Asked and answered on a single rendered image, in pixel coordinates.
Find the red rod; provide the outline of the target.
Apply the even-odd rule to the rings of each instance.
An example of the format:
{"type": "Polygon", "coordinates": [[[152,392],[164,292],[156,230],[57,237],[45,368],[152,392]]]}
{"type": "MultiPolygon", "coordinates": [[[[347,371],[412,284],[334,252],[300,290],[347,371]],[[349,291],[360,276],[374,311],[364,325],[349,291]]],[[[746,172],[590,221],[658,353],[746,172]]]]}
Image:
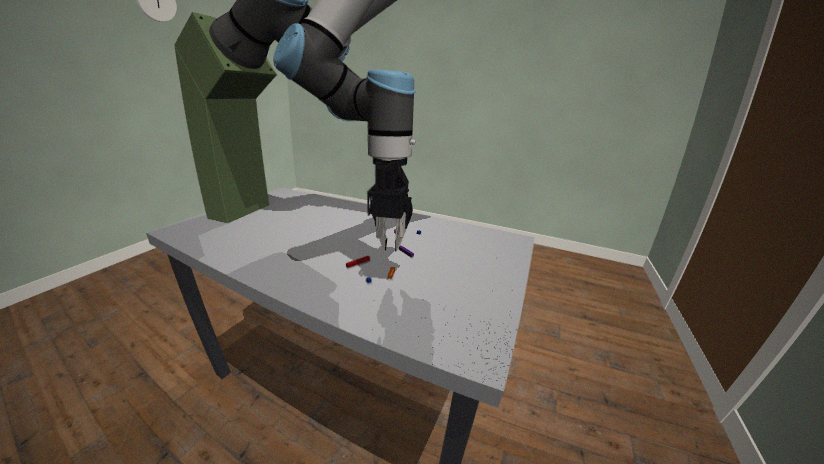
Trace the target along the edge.
{"type": "Polygon", "coordinates": [[[359,258],[359,259],[357,259],[357,260],[354,260],[354,261],[351,261],[351,262],[346,263],[346,267],[347,267],[347,268],[350,268],[350,267],[352,267],[352,266],[355,266],[355,265],[358,265],[358,264],[364,263],[364,262],[369,261],[369,260],[370,260],[370,257],[369,257],[369,256],[365,256],[365,257],[359,258]]]}

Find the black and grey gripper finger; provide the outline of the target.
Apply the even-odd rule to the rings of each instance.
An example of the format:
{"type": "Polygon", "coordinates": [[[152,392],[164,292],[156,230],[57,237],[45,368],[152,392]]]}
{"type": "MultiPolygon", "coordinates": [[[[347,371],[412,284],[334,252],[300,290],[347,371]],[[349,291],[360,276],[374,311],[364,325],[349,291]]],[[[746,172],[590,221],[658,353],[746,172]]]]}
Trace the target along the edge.
{"type": "Polygon", "coordinates": [[[377,227],[378,227],[378,232],[376,232],[376,238],[379,238],[383,249],[386,250],[386,246],[387,246],[386,230],[387,230],[387,228],[385,226],[385,221],[386,221],[387,218],[384,218],[384,217],[373,217],[373,218],[375,220],[376,230],[377,230],[377,227]],[[379,218],[380,218],[380,223],[379,223],[379,218]]]}
{"type": "Polygon", "coordinates": [[[402,239],[404,237],[404,234],[406,232],[406,229],[408,227],[409,221],[410,221],[411,216],[412,216],[413,207],[412,207],[411,199],[412,199],[412,197],[407,197],[407,202],[406,202],[405,206],[403,207],[404,214],[403,214],[402,218],[400,218],[400,219],[395,218],[396,223],[397,223],[397,220],[398,220],[398,223],[396,225],[396,233],[395,233],[395,239],[398,239],[398,240],[395,240],[395,252],[397,252],[398,248],[401,245],[402,239]]]}

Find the purple rod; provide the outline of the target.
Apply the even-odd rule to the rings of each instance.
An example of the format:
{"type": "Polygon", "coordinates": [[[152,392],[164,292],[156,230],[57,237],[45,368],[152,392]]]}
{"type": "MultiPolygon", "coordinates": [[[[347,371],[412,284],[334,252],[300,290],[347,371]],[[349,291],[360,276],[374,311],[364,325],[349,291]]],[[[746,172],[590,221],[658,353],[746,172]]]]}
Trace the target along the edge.
{"type": "Polygon", "coordinates": [[[402,245],[398,248],[403,253],[407,254],[410,257],[414,257],[414,253],[403,247],[402,245]]]}

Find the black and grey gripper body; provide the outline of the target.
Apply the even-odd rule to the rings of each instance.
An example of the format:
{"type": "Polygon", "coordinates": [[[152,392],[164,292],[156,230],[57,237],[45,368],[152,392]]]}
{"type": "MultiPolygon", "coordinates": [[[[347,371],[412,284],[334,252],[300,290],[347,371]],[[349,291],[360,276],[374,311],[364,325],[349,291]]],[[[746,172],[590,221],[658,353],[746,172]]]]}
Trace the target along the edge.
{"type": "Polygon", "coordinates": [[[407,165],[407,158],[382,161],[382,159],[373,157],[373,164],[375,165],[375,185],[367,191],[368,216],[372,213],[373,217],[402,218],[409,189],[406,184],[400,182],[397,166],[407,165]],[[384,188],[383,170],[380,169],[384,170],[384,188]],[[394,169],[394,171],[388,171],[388,169],[394,169]]]}

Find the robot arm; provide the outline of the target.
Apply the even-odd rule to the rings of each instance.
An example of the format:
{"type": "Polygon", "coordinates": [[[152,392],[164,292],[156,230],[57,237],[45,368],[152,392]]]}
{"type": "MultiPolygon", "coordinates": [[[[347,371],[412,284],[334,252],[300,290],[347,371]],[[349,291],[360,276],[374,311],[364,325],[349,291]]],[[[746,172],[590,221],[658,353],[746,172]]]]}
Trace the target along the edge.
{"type": "Polygon", "coordinates": [[[396,1],[318,0],[312,9],[308,0],[236,0],[209,32],[226,57],[250,69],[264,64],[276,40],[277,70],[324,100],[336,118],[368,121],[369,156],[400,160],[415,144],[414,77],[369,70],[360,78],[342,62],[351,35],[396,1]]]}

